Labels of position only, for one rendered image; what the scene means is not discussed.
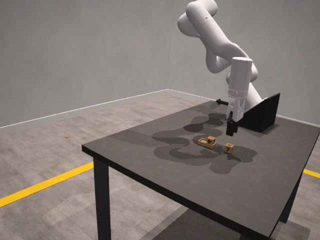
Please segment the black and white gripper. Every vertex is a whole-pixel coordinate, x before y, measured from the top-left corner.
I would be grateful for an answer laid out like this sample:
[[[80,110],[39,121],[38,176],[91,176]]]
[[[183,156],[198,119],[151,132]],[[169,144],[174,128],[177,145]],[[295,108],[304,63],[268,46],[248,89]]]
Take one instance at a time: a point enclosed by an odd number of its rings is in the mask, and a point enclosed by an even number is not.
[[[233,136],[234,133],[238,131],[239,120],[243,118],[245,99],[246,97],[239,98],[228,95],[229,103],[227,107],[226,119],[227,119],[227,129],[226,135]],[[233,118],[232,118],[233,117]]]

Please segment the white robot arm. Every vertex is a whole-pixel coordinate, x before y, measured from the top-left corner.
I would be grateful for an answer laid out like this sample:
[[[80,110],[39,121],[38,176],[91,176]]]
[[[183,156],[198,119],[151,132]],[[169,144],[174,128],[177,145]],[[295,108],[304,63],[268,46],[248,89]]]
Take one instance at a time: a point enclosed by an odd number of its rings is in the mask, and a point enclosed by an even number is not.
[[[258,77],[253,60],[235,43],[225,36],[212,18],[218,10],[214,0],[190,2],[186,12],[178,19],[177,26],[186,36],[200,38],[206,48],[206,66],[217,74],[231,65],[226,76],[228,94],[244,98],[244,111],[249,111],[263,100],[251,84]],[[262,100],[262,101],[261,101]]]

